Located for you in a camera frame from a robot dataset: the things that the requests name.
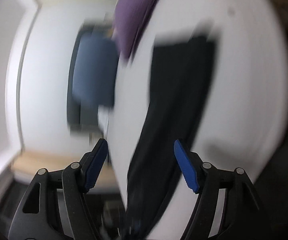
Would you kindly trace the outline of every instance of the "blue gripper pad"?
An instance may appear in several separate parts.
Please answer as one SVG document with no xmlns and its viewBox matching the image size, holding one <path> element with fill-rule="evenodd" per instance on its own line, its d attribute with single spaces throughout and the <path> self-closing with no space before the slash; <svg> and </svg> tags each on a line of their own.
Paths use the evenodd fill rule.
<svg viewBox="0 0 288 240">
<path fill-rule="evenodd" d="M 91 155 L 93 155 L 92 161 L 85 173 L 85 184 L 84 188 L 86 192 L 88 192 L 91 188 L 95 186 L 97 178 L 100 174 L 100 171 L 103 167 L 103 163 L 105 162 L 106 156 L 108 154 L 108 143 L 106 140 L 101 140 L 101 144 L 96 150 L 96 146 L 94 147 Z"/>
<path fill-rule="evenodd" d="M 183 173 L 187 186 L 192 189 L 194 193 L 197 193 L 200 186 L 197 182 L 196 170 L 189 160 L 179 140 L 174 142 L 174 154 Z"/>
</svg>

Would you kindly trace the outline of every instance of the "white fabric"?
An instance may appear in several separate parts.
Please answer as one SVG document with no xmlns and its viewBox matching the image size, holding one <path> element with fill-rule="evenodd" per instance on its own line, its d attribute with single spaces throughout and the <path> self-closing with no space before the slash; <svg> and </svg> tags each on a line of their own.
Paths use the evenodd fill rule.
<svg viewBox="0 0 288 240">
<path fill-rule="evenodd" d="M 100 130 L 103 132 L 103 138 L 106 138 L 108 132 L 109 107 L 99 106 L 97 111 L 97 121 Z"/>
<path fill-rule="evenodd" d="M 284 134 L 288 57 L 269 1 L 160 0 L 133 62 L 120 61 L 117 70 L 108 146 L 125 205 L 127 171 L 148 109 L 154 42 L 188 40 L 196 26 L 209 19 L 212 32 L 219 33 L 218 54 L 192 151 L 219 169 L 242 167 L 254 182 Z M 180 239 L 196 198 L 182 177 L 148 239 Z M 220 212 L 214 225 L 219 221 Z"/>
</svg>

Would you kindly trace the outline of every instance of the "wooden floor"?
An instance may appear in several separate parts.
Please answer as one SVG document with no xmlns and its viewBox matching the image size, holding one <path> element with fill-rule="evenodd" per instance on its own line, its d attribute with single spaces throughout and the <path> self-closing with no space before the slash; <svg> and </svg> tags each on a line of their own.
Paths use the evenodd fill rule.
<svg viewBox="0 0 288 240">
<path fill-rule="evenodd" d="M 58 171 L 66 168 L 73 162 L 79 162 L 79 157 L 64 157 L 38 152 L 23 152 L 11 165 L 15 179 L 29 184 L 34 175 L 41 168 L 48 171 Z M 119 188 L 111 165 L 104 163 L 96 185 L 90 192 L 94 193 L 118 193 Z"/>
</svg>

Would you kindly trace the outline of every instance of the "black cloth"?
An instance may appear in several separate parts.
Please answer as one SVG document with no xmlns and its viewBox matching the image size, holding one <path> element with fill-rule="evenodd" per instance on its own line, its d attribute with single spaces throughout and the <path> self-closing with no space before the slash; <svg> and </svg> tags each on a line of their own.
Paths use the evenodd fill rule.
<svg viewBox="0 0 288 240">
<path fill-rule="evenodd" d="M 215 42 L 205 36 L 154 47 L 150 103 L 127 174 L 124 239 L 145 238 L 172 198 L 181 175 L 174 141 L 182 138 L 192 146 L 211 83 L 214 53 Z"/>
</svg>

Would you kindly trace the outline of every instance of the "screw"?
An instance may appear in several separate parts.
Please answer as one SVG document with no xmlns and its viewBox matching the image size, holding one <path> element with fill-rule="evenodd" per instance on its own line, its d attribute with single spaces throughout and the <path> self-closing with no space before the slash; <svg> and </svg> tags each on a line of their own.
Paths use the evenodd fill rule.
<svg viewBox="0 0 288 240">
<path fill-rule="evenodd" d="M 242 168 L 237 168 L 237 169 L 236 169 L 236 172 L 237 172 L 238 174 L 243 174 L 243 173 L 244 173 L 244 170 L 243 170 Z"/>
<path fill-rule="evenodd" d="M 80 166 L 79 163 L 72 163 L 72 164 L 71 164 L 71 168 L 72 168 L 72 169 L 77 169 L 79 166 Z"/>
<path fill-rule="evenodd" d="M 212 165 L 210 163 L 203 163 L 203 167 L 205 169 L 210 169 L 212 167 Z"/>
<path fill-rule="evenodd" d="M 38 175 L 43 175 L 46 172 L 46 169 L 39 169 L 37 174 Z"/>
</svg>

